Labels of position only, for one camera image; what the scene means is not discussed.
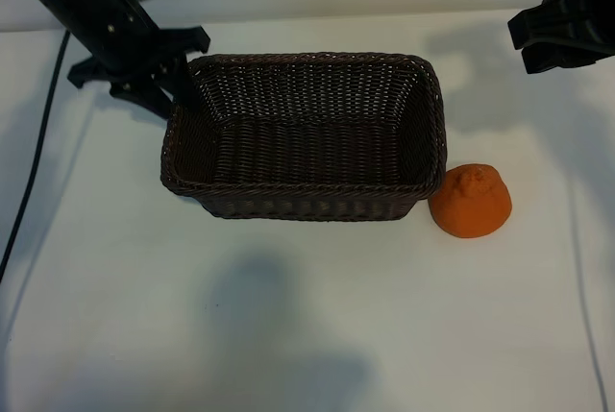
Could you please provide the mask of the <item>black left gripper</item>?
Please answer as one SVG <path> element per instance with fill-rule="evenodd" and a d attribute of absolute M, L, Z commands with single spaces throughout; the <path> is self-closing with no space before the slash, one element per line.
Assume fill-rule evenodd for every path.
<path fill-rule="evenodd" d="M 71 67 L 76 87 L 111 84 L 110 96 L 168 119 L 174 95 L 191 112 L 198 91 L 186 56 L 205 53 L 210 39 L 200 28 L 162 29 L 142 8 L 145 0 L 39 0 L 90 52 Z"/>

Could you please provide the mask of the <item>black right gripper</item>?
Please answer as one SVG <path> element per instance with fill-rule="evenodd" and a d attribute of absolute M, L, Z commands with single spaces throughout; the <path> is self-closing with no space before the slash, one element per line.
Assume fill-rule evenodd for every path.
<path fill-rule="evenodd" d="M 614 0 L 543 0 L 508 30 L 528 74 L 592 65 L 614 56 Z"/>

